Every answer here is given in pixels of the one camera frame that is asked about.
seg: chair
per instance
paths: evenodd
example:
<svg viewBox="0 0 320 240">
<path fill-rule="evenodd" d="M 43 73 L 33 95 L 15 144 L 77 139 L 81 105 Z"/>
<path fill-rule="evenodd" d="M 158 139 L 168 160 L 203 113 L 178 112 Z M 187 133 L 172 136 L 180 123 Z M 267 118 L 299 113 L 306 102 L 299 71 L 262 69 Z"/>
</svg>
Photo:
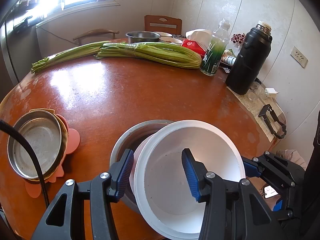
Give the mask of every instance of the chair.
<svg viewBox="0 0 320 240">
<path fill-rule="evenodd" d="M 164 32 L 181 35 L 182 20 L 161 15 L 146 15 L 144 30 L 148 32 Z"/>
<path fill-rule="evenodd" d="M 91 30 L 88 31 L 86 33 L 82 33 L 79 36 L 76 36 L 75 38 L 73 38 L 73 40 L 78 40 L 79 45 L 81 44 L 81 39 L 86 38 L 86 37 L 93 37 L 93 36 L 100 36 L 103 34 L 108 34 L 108 33 L 112 33 L 112 39 L 115 40 L 116 39 L 116 34 L 119 34 L 119 31 L 111 31 L 111 30 L 107 30 L 107 29 L 95 29 L 95 30 Z"/>
</svg>

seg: thermos handle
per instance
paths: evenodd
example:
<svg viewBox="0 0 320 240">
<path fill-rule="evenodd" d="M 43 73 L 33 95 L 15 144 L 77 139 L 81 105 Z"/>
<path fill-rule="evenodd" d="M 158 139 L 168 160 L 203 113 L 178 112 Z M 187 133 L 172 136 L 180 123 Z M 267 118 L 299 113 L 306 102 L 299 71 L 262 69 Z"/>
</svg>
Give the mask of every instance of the thermos handle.
<svg viewBox="0 0 320 240">
<path fill-rule="evenodd" d="M 275 132 L 275 130 L 273 130 L 272 125 L 267 117 L 267 111 L 270 112 L 271 117 L 273 118 L 273 120 L 275 122 L 278 122 L 279 125 L 281 125 L 282 127 L 282 132 L 283 135 L 279 135 Z M 269 128 L 270 132 L 272 134 L 274 134 L 278 139 L 283 139 L 285 137 L 285 135 L 287 134 L 287 130 L 286 130 L 286 125 L 284 123 L 282 123 L 278 116 L 276 115 L 276 112 L 272 109 L 270 104 L 264 105 L 263 108 L 261 109 L 258 117 L 263 117 L 264 122 L 266 123 L 267 127 Z"/>
</svg>

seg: black thermos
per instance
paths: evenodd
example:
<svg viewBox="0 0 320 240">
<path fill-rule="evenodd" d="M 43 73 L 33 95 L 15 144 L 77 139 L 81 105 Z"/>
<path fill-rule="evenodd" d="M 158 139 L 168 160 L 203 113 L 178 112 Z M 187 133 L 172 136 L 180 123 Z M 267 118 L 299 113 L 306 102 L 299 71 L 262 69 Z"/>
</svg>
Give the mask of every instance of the black thermos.
<svg viewBox="0 0 320 240">
<path fill-rule="evenodd" d="M 246 35 L 242 48 L 227 77 L 226 84 L 244 95 L 256 79 L 271 51 L 271 27 L 259 21 Z"/>
</svg>

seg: green plastic bottle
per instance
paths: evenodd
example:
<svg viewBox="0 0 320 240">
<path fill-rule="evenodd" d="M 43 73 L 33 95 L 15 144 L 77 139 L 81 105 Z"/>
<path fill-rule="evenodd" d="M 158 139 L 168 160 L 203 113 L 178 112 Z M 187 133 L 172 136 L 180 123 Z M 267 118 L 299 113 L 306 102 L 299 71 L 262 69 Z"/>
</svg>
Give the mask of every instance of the green plastic bottle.
<svg viewBox="0 0 320 240">
<path fill-rule="evenodd" d="M 200 66 L 202 73 L 213 76 L 217 72 L 223 52 L 229 42 L 229 28 L 229 21 L 223 18 L 219 22 L 218 30 L 212 32 L 211 42 Z"/>
</svg>

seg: window sill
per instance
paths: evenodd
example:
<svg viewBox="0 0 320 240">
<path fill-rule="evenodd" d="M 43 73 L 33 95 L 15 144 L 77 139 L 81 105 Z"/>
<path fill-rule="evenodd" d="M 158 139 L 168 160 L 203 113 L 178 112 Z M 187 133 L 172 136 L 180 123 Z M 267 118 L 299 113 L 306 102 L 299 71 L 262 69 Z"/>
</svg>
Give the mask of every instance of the window sill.
<svg viewBox="0 0 320 240">
<path fill-rule="evenodd" d="M 65 9 L 63 11 L 59 11 L 56 13 L 53 13 L 49 16 L 47 16 L 42 22 L 38 23 L 36 26 L 41 26 L 46 24 L 47 22 L 50 22 L 52 20 L 55 20 L 57 18 L 60 18 L 62 16 L 66 16 L 68 14 L 72 14 L 75 12 L 80 12 L 92 8 L 99 8 L 99 7 L 108 7 L 108 6 L 118 6 L 118 4 L 115 0 L 105 0 L 105 1 L 100 1 L 100 2 L 91 2 L 91 3 L 86 3 L 86 4 L 81 4 L 77 5 L 68 9 Z"/>
</svg>

